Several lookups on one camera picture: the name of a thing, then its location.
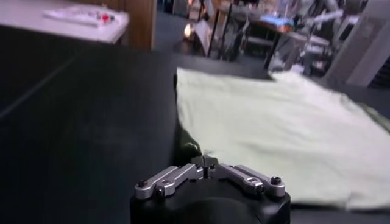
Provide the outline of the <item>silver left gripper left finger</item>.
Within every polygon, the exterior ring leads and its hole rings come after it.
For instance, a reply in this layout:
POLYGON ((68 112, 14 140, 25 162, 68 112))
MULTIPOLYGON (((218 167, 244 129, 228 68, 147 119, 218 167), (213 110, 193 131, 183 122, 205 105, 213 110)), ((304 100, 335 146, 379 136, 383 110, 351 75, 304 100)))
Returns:
POLYGON ((184 166, 169 166, 158 174, 146 180, 141 180, 135 186, 137 200, 166 198, 174 195, 177 188, 188 180, 198 180, 204 177, 205 158, 196 156, 184 166))

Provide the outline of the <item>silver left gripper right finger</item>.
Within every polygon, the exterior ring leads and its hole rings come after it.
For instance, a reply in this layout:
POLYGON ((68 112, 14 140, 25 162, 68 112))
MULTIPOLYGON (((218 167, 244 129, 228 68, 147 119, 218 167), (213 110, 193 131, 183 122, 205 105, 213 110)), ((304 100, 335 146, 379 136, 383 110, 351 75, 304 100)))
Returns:
POLYGON ((217 158, 204 156, 211 178, 225 179, 237 184, 245 193, 257 195, 265 192, 270 197, 284 197, 286 187, 278 176, 268 177, 247 166, 230 166, 219 163, 217 158))

